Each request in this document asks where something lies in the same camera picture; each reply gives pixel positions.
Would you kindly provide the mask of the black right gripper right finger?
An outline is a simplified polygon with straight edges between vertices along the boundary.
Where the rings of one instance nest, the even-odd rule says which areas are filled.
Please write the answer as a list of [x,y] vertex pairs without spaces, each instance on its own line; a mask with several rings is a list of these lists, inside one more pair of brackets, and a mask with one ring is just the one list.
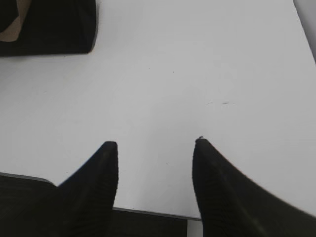
[[235,168],[203,137],[192,178],[205,237],[314,237],[316,219],[275,197]]

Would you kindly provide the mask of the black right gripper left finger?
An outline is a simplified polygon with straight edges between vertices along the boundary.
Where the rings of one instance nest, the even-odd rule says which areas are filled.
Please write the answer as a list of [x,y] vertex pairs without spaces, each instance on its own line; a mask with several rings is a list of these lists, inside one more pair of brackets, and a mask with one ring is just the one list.
[[61,235],[105,236],[118,181],[118,146],[114,141],[107,141],[58,187]]

